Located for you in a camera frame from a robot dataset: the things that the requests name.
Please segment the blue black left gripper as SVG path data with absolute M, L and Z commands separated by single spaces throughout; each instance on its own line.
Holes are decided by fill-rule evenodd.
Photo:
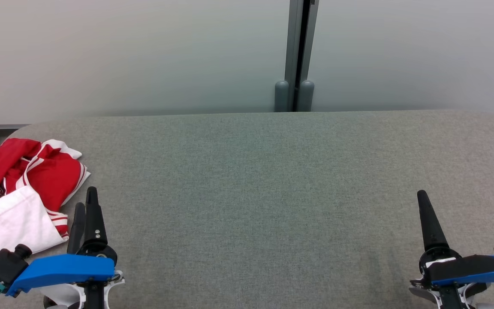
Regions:
M 83 236 L 84 245 L 89 246 L 81 248 Z M 67 254 L 47 256 L 31 262 L 12 283 L 6 295 L 15 297 L 31 289 L 59 284 L 107 282 L 114 276 L 117 264 L 117 253 L 107 244 L 98 192 L 96 187 L 89 187 L 85 205 L 79 202 L 75 206 Z

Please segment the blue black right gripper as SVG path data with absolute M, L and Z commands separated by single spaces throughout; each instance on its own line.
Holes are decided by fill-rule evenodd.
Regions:
M 427 192 L 419 190 L 417 200 L 426 251 L 419 261 L 422 278 L 418 284 L 428 289 L 453 284 L 494 283 L 494 255 L 461 257 L 449 248 Z

